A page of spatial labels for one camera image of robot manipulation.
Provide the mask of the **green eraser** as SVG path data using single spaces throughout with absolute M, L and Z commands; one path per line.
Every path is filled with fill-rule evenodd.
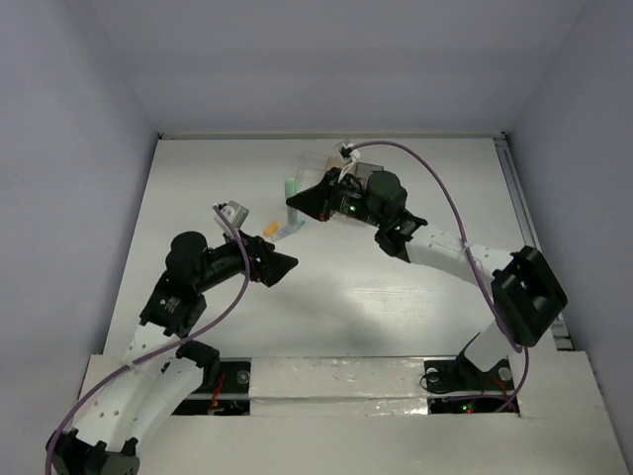
M 294 177 L 287 178 L 284 182 L 285 198 L 292 198 L 297 194 L 297 182 Z

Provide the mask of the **blue glue tube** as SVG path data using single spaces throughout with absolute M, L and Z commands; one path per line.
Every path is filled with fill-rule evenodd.
M 296 229 L 294 227 L 289 227 L 289 226 L 284 227 L 273 236 L 273 240 L 274 241 L 281 240 L 283 238 L 286 238 L 294 234 L 295 232 L 296 232 Z

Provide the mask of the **orange eraser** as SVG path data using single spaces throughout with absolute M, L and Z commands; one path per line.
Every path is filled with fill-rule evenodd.
M 264 229 L 263 234 L 266 237 L 272 237 L 273 235 L 276 234 L 278 228 L 279 228 L 278 223 L 277 222 L 272 222 Z

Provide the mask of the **green glue tube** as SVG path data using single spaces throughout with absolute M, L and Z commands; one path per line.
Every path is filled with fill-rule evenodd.
M 288 226 L 295 231 L 298 230 L 305 223 L 305 220 L 300 216 L 299 212 L 291 206 L 287 205 L 286 210 Z

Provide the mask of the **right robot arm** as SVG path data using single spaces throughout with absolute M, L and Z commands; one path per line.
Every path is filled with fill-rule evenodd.
M 539 249 L 495 249 L 441 231 L 407 209 L 407 190 L 392 172 L 377 171 L 360 182 L 332 168 L 317 185 L 286 203 L 320 222 L 339 214 L 371 225 L 386 255 L 479 288 L 494 320 L 456 358 L 455 375 L 465 387 L 481 386 L 510 351 L 535 346 L 568 305 Z

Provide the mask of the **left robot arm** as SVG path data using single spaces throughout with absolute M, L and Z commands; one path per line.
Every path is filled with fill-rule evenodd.
M 175 237 L 119 369 L 89 390 L 46 444 L 47 474 L 136 474 L 139 456 L 195 392 L 223 383 L 217 349 L 194 327 L 205 292 L 241 275 L 272 287 L 298 265 L 262 237 L 235 232 L 211 248 L 198 232 Z

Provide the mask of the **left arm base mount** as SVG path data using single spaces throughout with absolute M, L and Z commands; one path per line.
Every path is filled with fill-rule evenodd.
M 248 416 L 250 359 L 223 360 L 215 385 L 202 386 L 173 411 L 173 416 Z

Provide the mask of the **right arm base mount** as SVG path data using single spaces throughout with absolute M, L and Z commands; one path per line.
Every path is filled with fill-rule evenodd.
M 432 415 L 519 413 L 507 356 L 487 371 L 478 369 L 462 353 L 425 360 L 419 386 L 427 394 Z

